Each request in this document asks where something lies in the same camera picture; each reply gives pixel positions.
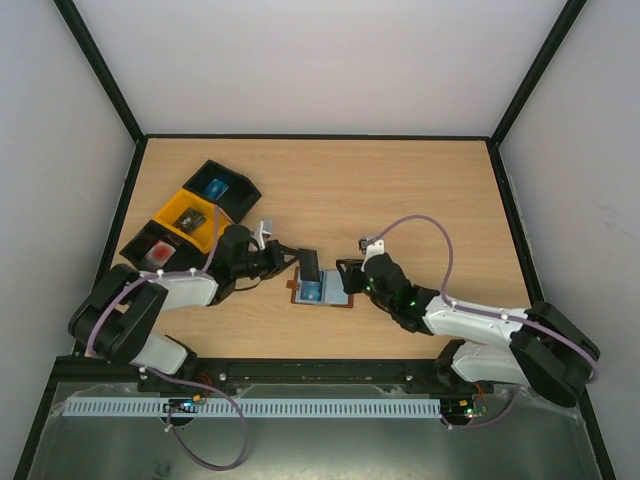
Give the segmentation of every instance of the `black metal frame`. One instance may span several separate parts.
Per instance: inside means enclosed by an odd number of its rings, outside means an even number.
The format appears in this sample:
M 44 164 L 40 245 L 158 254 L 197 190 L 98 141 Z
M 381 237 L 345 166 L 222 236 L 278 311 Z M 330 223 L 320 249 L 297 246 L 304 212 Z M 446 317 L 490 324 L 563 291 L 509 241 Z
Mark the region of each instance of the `black metal frame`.
M 381 388 L 400 386 L 409 394 L 428 394 L 442 401 L 472 400 L 477 389 L 460 383 L 445 387 L 437 376 L 438 360 L 429 359 L 237 359 L 200 358 L 197 372 L 208 374 L 213 386 L 234 395 L 238 388 L 250 385 L 375 385 Z M 493 392 L 493 386 L 482 382 L 484 391 Z M 174 396 L 177 391 L 197 393 L 198 389 L 185 387 L 148 375 L 138 382 L 140 392 Z
M 538 81 L 542 77 L 545 69 L 551 62 L 554 54 L 560 47 L 563 39 L 569 32 L 571 26 L 578 17 L 580 11 L 586 3 L 586 0 L 568 0 L 564 9 L 560 13 L 557 21 L 555 22 L 552 30 L 550 31 L 547 39 L 542 45 L 538 55 L 536 56 L 533 64 L 529 68 L 524 80 L 518 88 L 513 100 L 509 104 L 502 120 L 496 128 L 491 138 L 484 136 L 415 136 L 415 135 L 248 135 L 248 134 L 227 134 L 227 135 L 191 135 L 191 134 L 151 134 L 144 135 L 142 130 L 138 126 L 131 110 L 129 109 L 124 96 L 122 95 L 118 85 L 116 84 L 113 76 L 111 75 L 107 64 L 105 63 L 102 55 L 100 54 L 98 47 L 93 41 L 89 30 L 87 29 L 84 21 L 82 20 L 77 8 L 72 0 L 53 0 L 57 5 L 60 13 L 67 22 L 69 29 L 76 38 L 80 48 L 84 52 L 87 60 L 92 66 L 96 76 L 103 85 L 105 92 L 111 99 L 114 108 L 120 115 L 122 122 L 129 131 L 131 137 L 136 143 L 136 150 L 133 155 L 129 173 L 125 182 L 124 189 L 118 203 L 117 211 L 111 225 L 111 230 L 107 238 L 107 242 L 104 248 L 98 273 L 96 275 L 96 282 L 108 271 L 113 257 L 115 255 L 116 245 L 124 218 L 126 216 L 129 201 L 133 193 L 136 178 L 144 150 L 149 138 L 236 138 L 236 139 L 310 139 L 310 140 L 323 140 L 323 139 L 345 139 L 345 140 L 470 140 L 470 141 L 484 141 L 486 142 L 491 164 L 495 174 L 496 182 L 500 191 L 500 196 L 504 206 L 506 218 L 511 230 L 513 243 L 515 246 L 516 254 L 520 262 L 522 275 L 525 281 L 529 299 L 531 301 L 542 300 L 543 293 L 540 287 L 540 282 L 536 275 L 535 267 L 533 265 L 531 254 L 529 252 L 529 246 L 527 244 L 526 236 L 522 228 L 519 213 L 515 205 L 513 193 L 509 185 L 509 181 L 504 169 L 504 163 L 500 156 L 499 147 L 510 128 L 513 126 L 518 114 L 523 109 L 525 103 L 533 92 Z M 40 434 L 44 427 L 51 402 L 53 401 L 53 395 L 55 393 L 56 386 L 59 382 L 137 382 L 138 374 L 135 369 L 131 367 L 115 367 L 99 360 L 92 360 L 82 358 L 81 354 L 82 346 L 76 345 L 74 348 L 74 355 L 71 357 L 59 357 L 49 378 L 49 382 L 45 388 L 40 406 L 36 413 L 34 423 L 29 433 L 18 469 L 16 471 L 15 479 L 27 478 L 31 463 L 33 461 L 35 451 L 38 445 Z M 278 368 L 282 367 L 284 363 L 290 364 L 291 360 L 286 361 L 256 361 L 256 360 L 235 360 L 229 359 L 223 361 L 223 364 L 232 362 L 245 362 L 247 365 L 261 365 L 258 369 L 264 372 L 264 369 L 273 368 L 274 375 L 277 374 Z M 403 371 L 408 372 L 414 368 L 416 361 L 309 361 L 303 360 L 300 364 L 314 364 L 316 368 L 318 364 L 324 364 L 329 369 L 335 368 L 336 363 L 344 364 L 353 367 L 354 369 L 370 368 L 372 371 L 379 368 L 380 365 L 395 364 L 402 365 Z M 602 435 L 598 427 L 598 423 L 591 406 L 589 395 L 585 392 L 579 402 L 580 411 L 586 422 L 587 430 L 591 443 L 594 449 L 596 460 L 600 468 L 602 477 L 605 480 L 615 479 L 615 474 L 609 456 L 607 454 Z

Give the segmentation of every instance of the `white wall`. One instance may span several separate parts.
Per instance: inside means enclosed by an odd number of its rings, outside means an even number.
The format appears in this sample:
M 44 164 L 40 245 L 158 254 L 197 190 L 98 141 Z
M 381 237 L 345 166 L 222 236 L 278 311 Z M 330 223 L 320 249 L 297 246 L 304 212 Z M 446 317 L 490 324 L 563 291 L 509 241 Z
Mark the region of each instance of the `white wall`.
M 545 295 L 602 350 L 618 478 L 640 458 L 640 2 L 592 0 L 502 150 Z
M 148 133 L 490 135 L 565 0 L 76 0 Z
M 0 5 L 0 478 L 91 289 L 133 142 L 53 2 Z

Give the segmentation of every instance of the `wooden tabletop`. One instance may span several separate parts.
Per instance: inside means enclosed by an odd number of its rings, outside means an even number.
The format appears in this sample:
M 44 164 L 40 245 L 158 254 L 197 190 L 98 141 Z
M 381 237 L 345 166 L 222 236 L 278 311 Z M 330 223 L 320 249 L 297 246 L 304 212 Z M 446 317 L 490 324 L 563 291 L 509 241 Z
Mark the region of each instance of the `wooden tabletop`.
M 321 267 L 360 258 L 357 241 L 422 213 L 449 231 L 449 293 L 488 305 L 528 306 L 527 293 L 483 142 L 151 139 L 118 251 L 208 159 L 249 177 L 262 199 L 242 222 L 274 220 L 274 236 L 318 251 Z M 414 283 L 439 288 L 447 264 L 438 230 L 414 220 L 385 237 Z M 124 259 L 116 255 L 114 263 Z M 160 315 L 155 331 L 200 357 L 434 358 L 446 337 L 411 334 L 358 295 L 353 309 L 292 305 L 293 268 L 214 307 Z

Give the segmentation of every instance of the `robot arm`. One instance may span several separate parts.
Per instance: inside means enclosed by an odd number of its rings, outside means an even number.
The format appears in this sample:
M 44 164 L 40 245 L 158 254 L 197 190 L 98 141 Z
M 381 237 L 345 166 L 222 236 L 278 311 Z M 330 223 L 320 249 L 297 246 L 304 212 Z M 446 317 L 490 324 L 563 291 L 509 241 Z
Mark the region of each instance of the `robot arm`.
M 361 241 L 361 250 L 364 260 L 336 262 L 345 293 L 366 294 L 410 332 L 468 340 L 451 342 L 441 355 L 444 383 L 520 383 L 558 405 L 576 404 L 600 352 L 555 307 L 536 302 L 527 310 L 503 309 L 461 302 L 409 282 L 384 252 L 382 240 Z M 593 361 L 568 348 L 567 342 Z
M 98 355 L 114 364 L 131 363 L 179 378 L 192 377 L 195 353 L 169 337 L 151 333 L 160 313 L 217 305 L 235 291 L 238 279 L 267 280 L 296 261 L 305 264 L 305 271 L 317 270 L 314 250 L 292 249 L 277 240 L 267 240 L 270 230 L 270 221 L 260 222 L 254 232 L 241 225 L 228 226 L 206 272 L 193 268 L 151 274 L 116 265 L 73 314 L 69 333 L 89 345 L 100 317 L 107 315 L 94 333 L 93 349 Z

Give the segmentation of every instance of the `blue object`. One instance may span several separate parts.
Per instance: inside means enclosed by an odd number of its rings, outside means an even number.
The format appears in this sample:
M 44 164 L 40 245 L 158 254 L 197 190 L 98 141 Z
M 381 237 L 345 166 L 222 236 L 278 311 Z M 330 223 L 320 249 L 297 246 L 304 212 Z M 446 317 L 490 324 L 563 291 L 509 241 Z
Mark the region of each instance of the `blue object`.
M 214 202 L 218 200 L 224 192 L 229 189 L 229 185 L 220 180 L 219 178 L 214 178 L 207 188 L 204 189 L 205 197 L 213 200 Z
M 319 302 L 322 299 L 322 283 L 300 282 L 300 299 L 308 302 Z

